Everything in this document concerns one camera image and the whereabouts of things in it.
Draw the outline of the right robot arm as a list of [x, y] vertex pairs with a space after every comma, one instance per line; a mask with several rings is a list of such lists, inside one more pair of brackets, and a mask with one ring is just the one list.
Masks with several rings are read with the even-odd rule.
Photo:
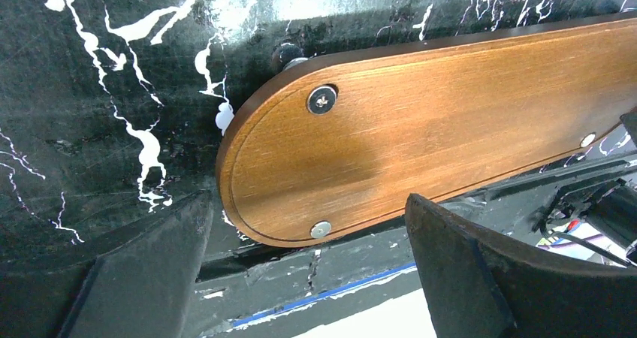
[[548, 176], [554, 196], [532, 225], [534, 246], [601, 264], [636, 266], [636, 114]]

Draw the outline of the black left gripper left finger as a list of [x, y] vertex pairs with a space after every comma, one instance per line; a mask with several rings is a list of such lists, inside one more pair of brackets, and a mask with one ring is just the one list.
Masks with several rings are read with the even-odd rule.
[[179, 337], [213, 221], [201, 190], [88, 243], [1, 264], [3, 337]]

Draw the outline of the oval wooden tray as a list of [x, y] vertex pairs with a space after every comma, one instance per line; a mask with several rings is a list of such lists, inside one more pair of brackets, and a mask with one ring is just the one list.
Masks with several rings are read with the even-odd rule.
[[275, 75], [216, 158], [231, 223], [304, 247], [574, 155], [636, 109], [636, 14], [353, 50]]

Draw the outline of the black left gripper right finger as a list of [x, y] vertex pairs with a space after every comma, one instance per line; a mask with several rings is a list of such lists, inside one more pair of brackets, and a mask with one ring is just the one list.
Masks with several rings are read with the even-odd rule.
[[439, 337], [634, 337], [636, 271], [522, 243], [417, 194], [405, 222]]

